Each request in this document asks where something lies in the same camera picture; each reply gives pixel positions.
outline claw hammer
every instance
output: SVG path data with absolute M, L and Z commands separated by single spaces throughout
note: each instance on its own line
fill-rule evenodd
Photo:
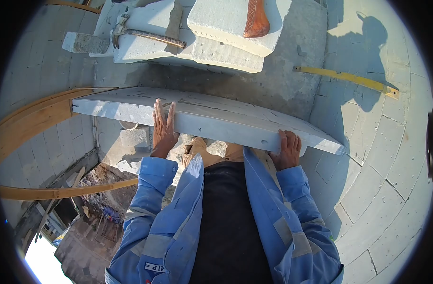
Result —
M 149 33 L 147 31 L 128 29 L 125 26 L 125 22 L 129 19 L 129 17 L 130 16 L 128 14 L 122 14 L 120 21 L 117 23 L 116 27 L 112 31 L 111 37 L 112 37 L 112 45 L 114 46 L 114 48 L 119 49 L 119 36 L 121 35 L 140 36 L 147 39 L 164 42 L 166 44 L 170 44 L 181 49 L 186 48 L 186 42 L 173 39 L 172 37 L 168 37 L 165 35 L 157 35 L 154 33 Z

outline right hand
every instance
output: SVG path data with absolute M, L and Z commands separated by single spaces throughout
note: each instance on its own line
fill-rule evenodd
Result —
M 278 130 L 281 138 L 281 151 L 279 155 L 268 152 L 275 164 L 276 170 L 293 168 L 299 165 L 299 154 L 301 149 L 301 139 L 292 131 Z
M 153 150 L 150 156 L 166 159 L 167 154 L 174 148 L 180 136 L 180 133 L 174 132 L 175 102 L 172 102 L 169 108 L 167 120 L 161 99 L 157 99 L 154 107 L 155 110 L 152 113 Z

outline shirt logo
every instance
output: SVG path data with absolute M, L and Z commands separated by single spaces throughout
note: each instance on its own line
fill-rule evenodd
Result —
M 154 272 L 160 272 L 160 273 L 164 273 L 164 265 L 158 265 L 158 264 L 153 264 L 153 263 L 145 263 L 144 269 L 146 270 L 151 270 Z

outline hammer head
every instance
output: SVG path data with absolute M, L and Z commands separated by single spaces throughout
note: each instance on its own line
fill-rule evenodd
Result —
M 119 36 L 124 33 L 124 31 L 127 29 L 125 26 L 125 22 L 129 19 L 130 15 L 128 14 L 122 14 L 120 21 L 117 23 L 116 27 L 112 31 L 112 46 L 114 48 L 119 49 Z

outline blue work shirt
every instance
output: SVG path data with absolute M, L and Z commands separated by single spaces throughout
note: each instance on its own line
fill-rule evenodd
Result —
M 341 283 L 343 265 L 301 166 L 276 173 L 281 191 L 251 149 L 244 148 L 249 202 L 275 283 Z M 177 162 L 144 157 L 139 187 L 128 208 L 119 250 L 105 272 L 113 283 L 188 283 L 202 217 L 204 165 L 196 155 L 182 173 L 171 203 L 162 198 Z

